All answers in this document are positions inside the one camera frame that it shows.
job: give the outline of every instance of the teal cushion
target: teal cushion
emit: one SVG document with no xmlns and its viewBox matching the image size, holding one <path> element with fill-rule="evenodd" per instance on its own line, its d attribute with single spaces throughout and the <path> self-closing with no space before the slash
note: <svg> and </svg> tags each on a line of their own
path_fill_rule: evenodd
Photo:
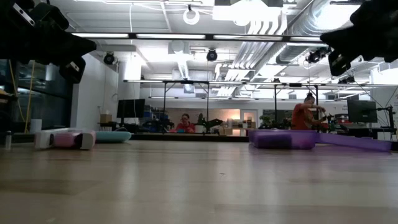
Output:
<svg viewBox="0 0 398 224">
<path fill-rule="evenodd" d="M 131 133 L 127 131 L 97 131 L 97 143 L 119 143 L 130 140 Z"/>
</svg>

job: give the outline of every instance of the woman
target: woman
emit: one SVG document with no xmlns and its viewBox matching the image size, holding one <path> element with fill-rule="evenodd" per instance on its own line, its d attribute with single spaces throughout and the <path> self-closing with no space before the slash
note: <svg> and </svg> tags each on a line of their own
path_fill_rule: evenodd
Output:
<svg viewBox="0 0 398 224">
<path fill-rule="evenodd" d="M 176 130 L 184 130 L 185 133 L 195 133 L 195 125 L 189 122 L 188 114 L 183 114 L 181 116 L 181 123 L 177 125 Z"/>
<path fill-rule="evenodd" d="M 312 96 L 312 93 L 309 93 L 307 94 L 306 99 L 304 99 L 304 103 L 299 103 L 294 107 L 292 129 L 311 130 L 313 125 L 320 124 L 325 121 L 325 119 L 317 121 L 313 118 L 312 112 L 309 110 L 310 108 L 316 108 L 325 112 L 323 107 L 314 105 L 314 102 L 315 98 Z"/>
</svg>

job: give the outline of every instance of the red shirt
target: red shirt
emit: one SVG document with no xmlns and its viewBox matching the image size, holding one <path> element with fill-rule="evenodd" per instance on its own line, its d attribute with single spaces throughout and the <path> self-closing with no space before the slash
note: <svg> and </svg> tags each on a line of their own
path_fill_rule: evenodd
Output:
<svg viewBox="0 0 398 224">
<path fill-rule="evenodd" d="M 313 115 L 309 109 L 301 109 L 301 103 L 297 104 L 293 110 L 292 129 L 311 130 Z"/>
<path fill-rule="evenodd" d="M 195 125 L 191 123 L 188 125 L 178 124 L 176 130 L 184 130 L 185 133 L 195 133 Z"/>
</svg>

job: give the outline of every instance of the purple foam block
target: purple foam block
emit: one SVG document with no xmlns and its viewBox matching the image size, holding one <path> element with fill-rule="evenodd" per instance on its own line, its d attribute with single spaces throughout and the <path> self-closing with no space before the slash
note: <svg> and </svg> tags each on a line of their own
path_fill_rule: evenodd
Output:
<svg viewBox="0 0 398 224">
<path fill-rule="evenodd" d="M 377 151 L 390 151 L 392 143 L 365 138 L 355 138 L 352 136 L 342 136 L 338 134 L 318 134 L 317 143 L 334 144 L 337 146 L 356 147 L 361 149 L 371 149 Z"/>
<path fill-rule="evenodd" d="M 259 149 L 312 149 L 315 147 L 315 131 L 250 130 L 249 142 Z"/>
</svg>

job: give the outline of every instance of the computer monitor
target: computer monitor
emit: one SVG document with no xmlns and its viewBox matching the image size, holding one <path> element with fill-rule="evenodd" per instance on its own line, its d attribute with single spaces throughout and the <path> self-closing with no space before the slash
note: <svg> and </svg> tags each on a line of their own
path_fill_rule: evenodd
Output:
<svg viewBox="0 0 398 224">
<path fill-rule="evenodd" d="M 347 100 L 348 119 L 351 122 L 377 123 L 376 102 Z"/>
<path fill-rule="evenodd" d="M 121 118 L 143 118 L 145 100 L 119 100 L 117 117 Z"/>
</svg>

